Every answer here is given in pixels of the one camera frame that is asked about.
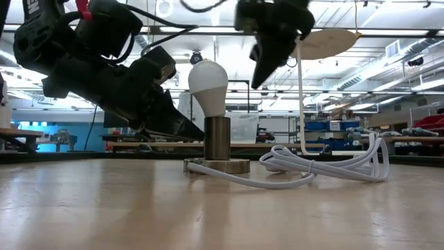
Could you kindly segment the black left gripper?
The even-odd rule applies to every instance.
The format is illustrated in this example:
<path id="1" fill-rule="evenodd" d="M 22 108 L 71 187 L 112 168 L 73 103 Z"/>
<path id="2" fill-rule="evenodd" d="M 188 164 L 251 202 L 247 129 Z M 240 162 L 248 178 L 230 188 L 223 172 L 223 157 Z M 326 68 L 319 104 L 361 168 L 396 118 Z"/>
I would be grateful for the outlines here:
<path id="1" fill-rule="evenodd" d="M 174 107 L 161 84 L 175 72 L 175 60 L 155 47 L 129 67 L 64 56 L 43 80 L 44 95 L 57 99 L 73 92 L 128 121 L 147 138 L 198 142 L 204 132 Z"/>

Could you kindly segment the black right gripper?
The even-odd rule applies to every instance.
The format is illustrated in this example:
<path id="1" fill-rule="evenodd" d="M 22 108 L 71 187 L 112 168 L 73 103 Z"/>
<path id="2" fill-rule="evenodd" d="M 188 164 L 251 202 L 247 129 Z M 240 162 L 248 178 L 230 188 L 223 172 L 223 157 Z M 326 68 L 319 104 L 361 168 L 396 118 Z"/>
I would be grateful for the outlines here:
<path id="1" fill-rule="evenodd" d="M 250 86 L 259 88 L 296 47 L 296 36 L 308 36 L 315 19 L 308 10 L 310 0 L 239 0 L 234 29 L 255 32 L 256 43 L 250 51 L 255 62 Z"/>

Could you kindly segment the brass lamp base with socket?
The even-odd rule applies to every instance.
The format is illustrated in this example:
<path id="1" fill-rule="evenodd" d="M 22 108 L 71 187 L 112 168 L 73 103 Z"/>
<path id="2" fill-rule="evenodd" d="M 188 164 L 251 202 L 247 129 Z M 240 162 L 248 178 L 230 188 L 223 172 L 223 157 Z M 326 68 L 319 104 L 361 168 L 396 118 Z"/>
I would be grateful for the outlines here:
<path id="1" fill-rule="evenodd" d="M 204 128 L 204 156 L 185 159 L 183 172 L 201 174 L 201 172 L 189 168 L 191 163 L 226 174 L 247 174 L 250 172 L 249 160 L 230 157 L 231 126 L 229 117 L 206 117 Z"/>

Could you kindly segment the white lightbulb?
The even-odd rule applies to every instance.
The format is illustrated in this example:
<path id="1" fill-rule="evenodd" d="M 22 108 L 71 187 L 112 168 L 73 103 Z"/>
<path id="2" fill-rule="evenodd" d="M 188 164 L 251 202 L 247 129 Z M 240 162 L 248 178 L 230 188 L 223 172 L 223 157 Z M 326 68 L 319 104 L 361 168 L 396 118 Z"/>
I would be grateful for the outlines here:
<path id="1" fill-rule="evenodd" d="M 198 62 L 189 73 L 188 84 L 205 117 L 225 115 L 228 75 L 220 64 L 210 60 Z"/>

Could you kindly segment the long wooden workbench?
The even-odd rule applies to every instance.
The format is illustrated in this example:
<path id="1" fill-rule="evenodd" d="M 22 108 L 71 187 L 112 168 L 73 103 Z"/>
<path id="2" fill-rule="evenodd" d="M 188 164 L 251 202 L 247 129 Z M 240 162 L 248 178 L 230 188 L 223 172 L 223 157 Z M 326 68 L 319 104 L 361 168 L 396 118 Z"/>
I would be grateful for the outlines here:
<path id="1" fill-rule="evenodd" d="M 247 152 L 256 151 L 263 152 L 269 151 L 274 146 L 284 146 L 289 149 L 300 150 L 300 144 L 294 143 L 259 143 L 259 144 L 231 144 L 230 151 L 234 152 Z M 203 143 L 185 143 L 185 142 L 111 142 L 105 143 L 105 150 L 107 152 L 116 153 L 118 151 L 130 151 L 140 147 L 151 149 L 158 153 L 202 153 Z"/>

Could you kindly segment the black computer monitor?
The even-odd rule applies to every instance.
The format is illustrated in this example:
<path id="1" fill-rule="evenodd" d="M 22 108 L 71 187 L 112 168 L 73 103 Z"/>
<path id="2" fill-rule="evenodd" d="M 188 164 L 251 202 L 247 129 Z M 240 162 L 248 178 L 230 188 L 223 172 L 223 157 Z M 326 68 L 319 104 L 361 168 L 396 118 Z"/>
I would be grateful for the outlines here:
<path id="1" fill-rule="evenodd" d="M 128 128 L 129 123 L 126 119 L 121 118 L 111 112 L 104 112 L 103 127 L 104 128 Z"/>

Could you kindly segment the round beige disc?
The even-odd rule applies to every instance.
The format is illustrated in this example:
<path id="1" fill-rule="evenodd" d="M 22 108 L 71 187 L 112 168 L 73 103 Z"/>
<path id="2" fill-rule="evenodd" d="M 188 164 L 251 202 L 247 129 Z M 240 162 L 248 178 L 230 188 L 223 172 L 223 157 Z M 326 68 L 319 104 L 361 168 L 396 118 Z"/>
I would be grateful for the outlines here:
<path id="1" fill-rule="evenodd" d="M 357 36 L 352 31 L 333 28 L 311 32 L 302 41 L 297 40 L 290 57 L 302 60 L 320 60 L 336 56 L 352 48 Z"/>

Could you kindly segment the clear plastic bin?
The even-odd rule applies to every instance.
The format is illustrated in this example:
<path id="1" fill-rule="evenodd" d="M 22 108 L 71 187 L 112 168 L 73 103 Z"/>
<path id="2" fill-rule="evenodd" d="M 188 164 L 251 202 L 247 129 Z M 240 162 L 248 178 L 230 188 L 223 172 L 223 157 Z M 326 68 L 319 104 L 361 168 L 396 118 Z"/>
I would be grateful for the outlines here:
<path id="1" fill-rule="evenodd" d="M 232 144 L 256 143 L 259 115 L 257 113 L 229 112 L 230 141 Z"/>

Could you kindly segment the wooden table with black legs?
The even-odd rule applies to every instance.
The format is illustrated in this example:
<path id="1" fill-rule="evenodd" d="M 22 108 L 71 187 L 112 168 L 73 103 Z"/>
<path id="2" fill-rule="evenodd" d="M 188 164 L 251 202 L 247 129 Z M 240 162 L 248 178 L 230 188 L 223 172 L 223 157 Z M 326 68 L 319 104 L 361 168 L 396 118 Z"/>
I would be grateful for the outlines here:
<path id="1" fill-rule="evenodd" d="M 36 154 L 37 139 L 44 135 L 41 131 L 0 128 L 0 139 L 15 145 L 19 151 Z"/>

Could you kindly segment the wooden workbench with tools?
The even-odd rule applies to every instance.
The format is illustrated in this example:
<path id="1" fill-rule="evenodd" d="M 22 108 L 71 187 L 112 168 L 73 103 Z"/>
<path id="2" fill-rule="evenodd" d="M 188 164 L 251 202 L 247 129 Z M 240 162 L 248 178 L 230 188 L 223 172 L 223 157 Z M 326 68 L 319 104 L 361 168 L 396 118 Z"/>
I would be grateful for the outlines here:
<path id="1" fill-rule="evenodd" d="M 444 137 L 384 137 L 391 156 L 444 156 Z"/>

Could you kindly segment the red storage bin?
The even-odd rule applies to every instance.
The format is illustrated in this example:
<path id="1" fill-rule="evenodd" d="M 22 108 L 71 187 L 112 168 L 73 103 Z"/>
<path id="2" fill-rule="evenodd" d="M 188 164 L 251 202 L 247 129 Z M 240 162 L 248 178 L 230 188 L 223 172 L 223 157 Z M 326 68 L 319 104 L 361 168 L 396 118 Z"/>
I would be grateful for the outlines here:
<path id="1" fill-rule="evenodd" d="M 429 131 L 444 131 L 444 114 L 425 117 L 413 126 Z"/>

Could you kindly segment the white tube frame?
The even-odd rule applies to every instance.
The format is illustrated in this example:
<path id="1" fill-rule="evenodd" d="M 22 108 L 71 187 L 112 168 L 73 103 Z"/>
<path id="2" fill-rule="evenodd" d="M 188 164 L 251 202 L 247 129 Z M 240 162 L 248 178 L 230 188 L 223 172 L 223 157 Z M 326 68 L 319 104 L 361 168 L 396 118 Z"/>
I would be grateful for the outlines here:
<path id="1" fill-rule="evenodd" d="M 305 115 L 303 104 L 303 89 L 302 89 L 302 54 L 301 54 L 302 40 L 296 40 L 296 59 L 298 61 L 298 98 L 299 98 L 299 116 L 300 116 L 300 146 L 303 155 L 311 155 L 306 149 L 305 142 Z"/>

